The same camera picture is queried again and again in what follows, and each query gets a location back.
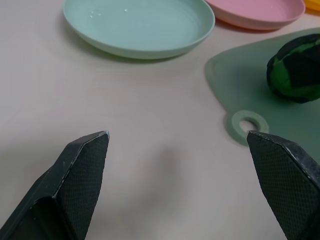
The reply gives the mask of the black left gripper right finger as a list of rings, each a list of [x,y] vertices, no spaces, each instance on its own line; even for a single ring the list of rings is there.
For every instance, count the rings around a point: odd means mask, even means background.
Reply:
[[[287,240],[320,240],[320,164],[285,138],[249,131],[262,193]]]

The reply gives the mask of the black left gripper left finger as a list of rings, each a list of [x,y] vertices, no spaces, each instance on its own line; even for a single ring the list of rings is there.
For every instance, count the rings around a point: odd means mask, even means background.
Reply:
[[[100,131],[70,142],[0,228],[0,240],[85,240],[109,140]]]

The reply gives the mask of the pink plate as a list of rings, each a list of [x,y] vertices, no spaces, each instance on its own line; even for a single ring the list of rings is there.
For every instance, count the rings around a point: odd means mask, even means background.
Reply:
[[[299,19],[306,10],[304,0],[205,0],[217,19],[237,27],[271,31]]]

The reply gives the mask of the light green plate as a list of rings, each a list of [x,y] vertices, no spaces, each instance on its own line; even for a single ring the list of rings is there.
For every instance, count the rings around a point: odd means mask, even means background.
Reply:
[[[205,0],[64,0],[63,15],[95,48],[141,60],[186,54],[216,23]]]

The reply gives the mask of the yellow plate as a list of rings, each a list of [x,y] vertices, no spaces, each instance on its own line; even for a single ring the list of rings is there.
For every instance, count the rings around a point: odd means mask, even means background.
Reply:
[[[320,14],[320,0],[304,0],[307,10],[314,14]]]

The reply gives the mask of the green cutting board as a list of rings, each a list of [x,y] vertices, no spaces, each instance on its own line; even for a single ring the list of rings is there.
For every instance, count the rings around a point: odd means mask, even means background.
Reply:
[[[269,60],[287,42],[310,34],[320,34],[320,27],[231,48],[207,62],[206,79],[226,111],[226,131],[239,144],[248,145],[240,122],[252,121],[263,132],[297,143],[320,164],[320,99],[294,103],[267,84]]]

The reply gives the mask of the green striped toy watermelon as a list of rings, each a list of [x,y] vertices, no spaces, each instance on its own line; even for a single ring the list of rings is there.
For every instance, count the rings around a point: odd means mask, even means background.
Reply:
[[[298,104],[320,99],[320,34],[297,37],[268,61],[269,89],[277,97]]]

